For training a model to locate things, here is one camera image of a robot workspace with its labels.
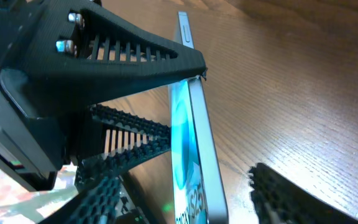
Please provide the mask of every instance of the wooden table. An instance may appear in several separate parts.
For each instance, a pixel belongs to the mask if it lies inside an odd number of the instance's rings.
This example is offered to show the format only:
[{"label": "wooden table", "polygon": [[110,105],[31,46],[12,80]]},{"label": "wooden table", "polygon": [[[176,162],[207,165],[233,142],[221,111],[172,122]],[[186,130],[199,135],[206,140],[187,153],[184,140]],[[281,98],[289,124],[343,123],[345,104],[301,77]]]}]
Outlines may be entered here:
[{"label": "wooden table", "polygon": [[[358,218],[358,1],[110,0],[103,6],[172,39],[187,11],[230,223],[257,223],[246,175],[264,162]],[[167,88],[105,102],[170,124]],[[174,223],[170,153],[131,171],[161,223]]]}]

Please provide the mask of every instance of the metal screw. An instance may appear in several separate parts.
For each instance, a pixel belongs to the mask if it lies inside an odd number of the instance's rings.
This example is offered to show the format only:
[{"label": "metal screw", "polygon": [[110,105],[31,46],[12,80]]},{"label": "metal screw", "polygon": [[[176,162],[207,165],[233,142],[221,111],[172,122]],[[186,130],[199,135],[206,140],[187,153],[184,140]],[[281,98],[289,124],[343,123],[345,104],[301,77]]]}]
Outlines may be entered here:
[{"label": "metal screw", "polygon": [[80,29],[84,29],[85,28],[85,20],[84,18],[82,17],[81,14],[77,14],[77,13],[69,13],[68,14],[68,20],[70,22],[74,22],[75,24],[77,24]]},{"label": "metal screw", "polygon": [[72,40],[58,40],[56,41],[57,52],[68,53],[77,57],[77,46]]}]

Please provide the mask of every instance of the screw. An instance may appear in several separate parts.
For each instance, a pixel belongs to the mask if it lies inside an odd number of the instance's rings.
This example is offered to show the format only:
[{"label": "screw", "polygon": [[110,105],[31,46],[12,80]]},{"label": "screw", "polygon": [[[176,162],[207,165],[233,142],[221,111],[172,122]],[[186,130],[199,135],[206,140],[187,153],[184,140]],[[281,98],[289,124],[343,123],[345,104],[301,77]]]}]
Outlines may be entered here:
[{"label": "screw", "polygon": [[72,40],[58,40],[56,41],[57,52],[68,53],[77,56],[77,46]]},{"label": "screw", "polygon": [[70,22],[74,22],[75,24],[77,24],[80,27],[80,29],[85,28],[85,20],[81,14],[71,12],[68,14],[68,20]]}]

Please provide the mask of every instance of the blue graphic on box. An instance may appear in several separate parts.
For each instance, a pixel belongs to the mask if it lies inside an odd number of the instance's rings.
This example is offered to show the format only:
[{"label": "blue graphic on box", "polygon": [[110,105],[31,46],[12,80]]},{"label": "blue graphic on box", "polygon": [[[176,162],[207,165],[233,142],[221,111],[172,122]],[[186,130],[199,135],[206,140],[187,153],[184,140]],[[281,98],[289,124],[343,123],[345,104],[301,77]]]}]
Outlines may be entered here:
[{"label": "blue graphic on box", "polygon": [[200,160],[187,81],[171,85],[171,145],[176,223],[206,223]]}]

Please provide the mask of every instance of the table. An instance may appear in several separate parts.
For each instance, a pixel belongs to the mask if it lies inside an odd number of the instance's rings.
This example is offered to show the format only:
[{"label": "table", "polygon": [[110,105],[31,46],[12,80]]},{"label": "table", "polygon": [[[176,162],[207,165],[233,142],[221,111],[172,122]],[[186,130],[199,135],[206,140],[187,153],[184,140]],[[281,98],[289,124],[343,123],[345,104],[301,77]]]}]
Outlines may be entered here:
[{"label": "table", "polygon": [[[204,91],[230,223],[258,222],[247,177],[256,162],[358,218],[358,1],[115,0],[103,7],[168,39],[177,11],[188,13],[209,68]],[[103,104],[170,124],[166,87]],[[131,170],[161,223],[175,220],[170,156]]]}]

